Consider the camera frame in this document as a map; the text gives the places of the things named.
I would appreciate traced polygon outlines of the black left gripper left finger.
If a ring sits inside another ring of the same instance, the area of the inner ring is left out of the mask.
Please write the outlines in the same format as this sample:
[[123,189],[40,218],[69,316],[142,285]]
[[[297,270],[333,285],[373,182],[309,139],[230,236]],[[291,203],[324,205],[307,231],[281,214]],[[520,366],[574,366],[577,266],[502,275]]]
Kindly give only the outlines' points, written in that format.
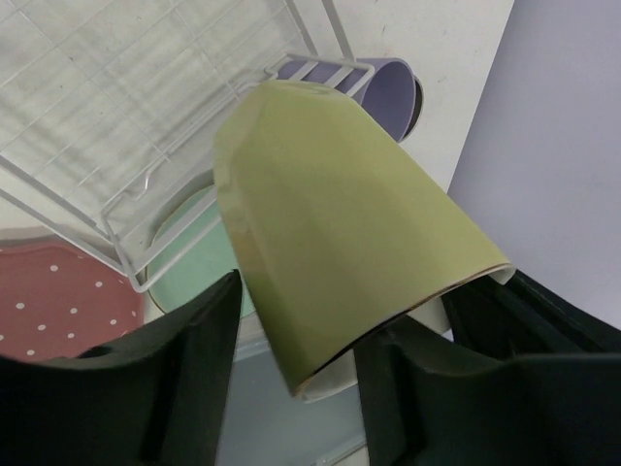
[[243,282],[74,358],[1,361],[5,465],[212,465],[240,325]]

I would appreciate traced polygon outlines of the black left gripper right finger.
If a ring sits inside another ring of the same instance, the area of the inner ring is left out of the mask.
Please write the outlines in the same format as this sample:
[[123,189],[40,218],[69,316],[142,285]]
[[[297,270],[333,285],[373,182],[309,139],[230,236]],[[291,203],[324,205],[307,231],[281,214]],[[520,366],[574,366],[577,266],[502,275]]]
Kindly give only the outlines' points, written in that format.
[[620,332],[523,273],[442,298],[354,346],[374,465],[616,465]]

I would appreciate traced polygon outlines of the pale yellow mug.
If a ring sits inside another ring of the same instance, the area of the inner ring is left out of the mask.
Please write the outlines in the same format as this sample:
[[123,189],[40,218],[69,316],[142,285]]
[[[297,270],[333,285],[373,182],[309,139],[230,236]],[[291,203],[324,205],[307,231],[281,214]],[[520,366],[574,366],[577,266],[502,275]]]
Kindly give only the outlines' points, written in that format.
[[251,90],[214,141],[217,205],[290,394],[356,382],[364,337],[506,255],[352,98],[319,83]]

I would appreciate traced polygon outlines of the pink polka dot plate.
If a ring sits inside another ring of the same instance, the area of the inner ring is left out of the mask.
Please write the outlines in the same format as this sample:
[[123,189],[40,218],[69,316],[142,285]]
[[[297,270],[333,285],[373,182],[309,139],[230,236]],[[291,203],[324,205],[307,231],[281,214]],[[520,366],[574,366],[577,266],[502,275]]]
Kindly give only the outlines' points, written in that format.
[[145,297],[77,248],[45,240],[1,248],[1,354],[75,357],[144,324]]

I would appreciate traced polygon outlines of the mint green floral plate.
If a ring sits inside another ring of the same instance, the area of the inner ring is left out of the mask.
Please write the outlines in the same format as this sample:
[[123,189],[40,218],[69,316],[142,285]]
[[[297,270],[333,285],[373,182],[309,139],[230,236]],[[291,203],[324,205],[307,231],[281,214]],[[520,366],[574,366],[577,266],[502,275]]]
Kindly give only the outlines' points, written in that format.
[[147,276],[172,265],[150,288],[151,300],[169,313],[194,299],[221,276],[239,267],[218,206],[213,203],[147,266]]

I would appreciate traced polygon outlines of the lavender cup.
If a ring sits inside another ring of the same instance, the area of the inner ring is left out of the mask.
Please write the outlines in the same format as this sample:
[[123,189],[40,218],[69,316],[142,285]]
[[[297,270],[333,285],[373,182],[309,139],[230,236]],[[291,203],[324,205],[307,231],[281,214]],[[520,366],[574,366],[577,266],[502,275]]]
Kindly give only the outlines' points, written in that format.
[[[375,72],[352,98],[395,141],[401,143],[412,132],[422,111],[424,97],[419,79],[401,58],[361,58],[358,61],[374,66]],[[306,62],[294,59],[283,64],[278,78],[290,80]],[[327,85],[339,68],[338,64],[319,62],[302,77],[302,81]],[[347,93],[365,71],[354,69],[337,84],[336,89]]]

